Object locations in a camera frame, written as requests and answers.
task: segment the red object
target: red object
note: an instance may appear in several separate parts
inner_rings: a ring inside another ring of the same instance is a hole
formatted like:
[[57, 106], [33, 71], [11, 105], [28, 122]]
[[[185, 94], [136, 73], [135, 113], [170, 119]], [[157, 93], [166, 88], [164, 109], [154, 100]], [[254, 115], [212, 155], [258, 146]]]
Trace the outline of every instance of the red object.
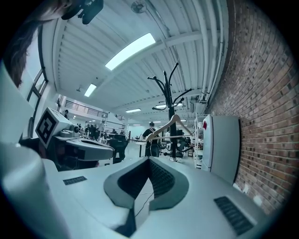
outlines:
[[206, 130], [206, 122], [204, 121], [203, 128]]

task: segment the brown hair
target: brown hair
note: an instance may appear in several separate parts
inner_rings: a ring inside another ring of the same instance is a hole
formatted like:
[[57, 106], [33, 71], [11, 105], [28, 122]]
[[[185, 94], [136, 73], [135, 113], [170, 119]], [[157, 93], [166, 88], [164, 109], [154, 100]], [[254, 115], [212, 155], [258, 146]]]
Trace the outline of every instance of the brown hair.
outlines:
[[27, 49], [41, 21], [29, 21], [21, 25], [13, 36], [3, 55], [5, 67], [16, 87], [22, 83], [21, 77], [26, 66]]

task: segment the coat rack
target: coat rack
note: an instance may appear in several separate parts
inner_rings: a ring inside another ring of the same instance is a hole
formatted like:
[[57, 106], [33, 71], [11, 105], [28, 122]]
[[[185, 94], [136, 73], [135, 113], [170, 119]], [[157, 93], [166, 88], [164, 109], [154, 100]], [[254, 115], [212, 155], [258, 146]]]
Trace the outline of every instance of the coat rack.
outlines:
[[[176, 63], [175, 66], [174, 66], [174, 68], [172, 69], [172, 71], [170, 73], [170, 76], [169, 76], [169, 79], [167, 79], [166, 71], [163, 71], [163, 74], [164, 74], [164, 83], [162, 81], [160, 81], [159, 79], [157, 79], [156, 76], [153, 76], [153, 78], [148, 77], [148, 79], [154, 80], [158, 84], [159, 88], [161, 89], [162, 93], [165, 96], [165, 102], [166, 102], [166, 107], [164, 109], [158, 109], [158, 108], [155, 108], [155, 107], [153, 107], [152, 109], [153, 110], [163, 111], [166, 108], [168, 108], [168, 118], [169, 118], [169, 120], [175, 114], [176, 110], [174, 109], [174, 107], [176, 107], [179, 103], [182, 103], [184, 101], [184, 98], [182, 96], [192, 90], [192, 89], [189, 89], [189, 90], [185, 91], [184, 93], [182, 93], [178, 97], [176, 97], [174, 99], [174, 101], [172, 101], [171, 89], [170, 89], [170, 87], [171, 87], [171, 77], [172, 77], [173, 72], [177, 68], [177, 66], [178, 66], [178, 63]], [[176, 136], [176, 132], [177, 132], [177, 126], [176, 126], [176, 123], [174, 123], [174, 124], [172, 124], [170, 126], [170, 136]], [[171, 156], [171, 160], [172, 161], [176, 161], [176, 150], [179, 151], [179, 152], [186, 152], [186, 151], [190, 150], [191, 148], [192, 147], [181, 151], [178, 148], [177, 139], [176, 138], [171, 138], [171, 150], [170, 150], [170, 153], [169, 154], [168, 153], [164, 153], [164, 155], [170, 155]]]

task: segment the wooden hanger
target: wooden hanger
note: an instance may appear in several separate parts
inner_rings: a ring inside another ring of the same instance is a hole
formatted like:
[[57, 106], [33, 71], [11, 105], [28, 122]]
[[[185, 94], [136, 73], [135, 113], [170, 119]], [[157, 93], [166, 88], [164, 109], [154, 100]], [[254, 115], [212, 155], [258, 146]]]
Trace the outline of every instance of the wooden hanger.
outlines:
[[193, 136], [193, 134], [191, 133], [191, 131], [183, 124], [183, 122], [181, 121], [181, 118], [177, 114], [175, 114], [174, 116], [172, 116], [171, 120], [166, 125], [164, 125], [163, 127], [159, 128], [155, 132], [149, 134], [146, 137], [145, 140], [146, 141], [150, 141], [150, 140], [158, 140], [158, 139], [181, 138], [181, 137], [183, 137], [182, 135], [167, 136], [167, 137], [156, 137], [159, 133], [161, 133], [165, 129], [169, 128], [170, 125], [172, 125], [175, 122], [178, 123], [178, 124], [180, 124], [189, 133], [188, 135], [184, 135], [184, 137], [185, 136]]

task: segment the ceiling pipe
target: ceiling pipe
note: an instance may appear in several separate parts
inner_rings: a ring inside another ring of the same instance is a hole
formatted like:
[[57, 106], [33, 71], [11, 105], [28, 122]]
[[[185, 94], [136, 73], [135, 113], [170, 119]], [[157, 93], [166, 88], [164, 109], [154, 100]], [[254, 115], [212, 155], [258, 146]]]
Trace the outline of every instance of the ceiling pipe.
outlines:
[[216, 83], [216, 80], [217, 80], [217, 77], [218, 77], [219, 68], [220, 68], [220, 64], [221, 64], [221, 61], [222, 61], [222, 51], [223, 51], [223, 44], [224, 44], [223, 16], [222, 16], [220, 0], [217, 0], [217, 7], [218, 7], [219, 19], [220, 19], [220, 47], [219, 47], [217, 70], [216, 70], [216, 74], [215, 74], [215, 77], [214, 77], [212, 88], [210, 90], [208, 89], [208, 94], [206, 96], [206, 101], [207, 102], [208, 102], [208, 100], [211, 96], [211, 92], [213, 91], [213, 89], [215, 87], [215, 83]]
[[203, 39], [203, 45], [204, 45], [204, 56], [205, 56], [204, 81], [203, 81], [201, 97], [200, 97], [200, 99], [202, 100], [205, 95], [205, 91], [206, 91], [206, 79], [207, 79], [208, 67], [209, 67], [209, 43], [208, 43], [208, 35], [207, 35], [207, 29], [206, 29], [206, 20], [204, 18], [204, 13], [203, 13], [202, 7], [199, 3], [199, 0], [192, 0], [192, 1], [193, 1], [194, 7], [195, 7], [195, 10], [197, 13], [197, 17], [199, 20], [200, 30], [202, 33], [202, 39]]
[[207, 4], [207, 9], [209, 12], [209, 17], [210, 17], [210, 24], [211, 24], [211, 31], [212, 31], [212, 65], [211, 65], [211, 74], [210, 74], [210, 79], [209, 79], [209, 84], [208, 84], [208, 89], [207, 89], [207, 94], [210, 93], [210, 90], [212, 88], [214, 76], [215, 76], [215, 70], [216, 70], [216, 58], [217, 58], [217, 45], [218, 45], [218, 36], [217, 36], [217, 24], [216, 24], [216, 16], [215, 16], [215, 11], [212, 5], [211, 0], [206, 0]]

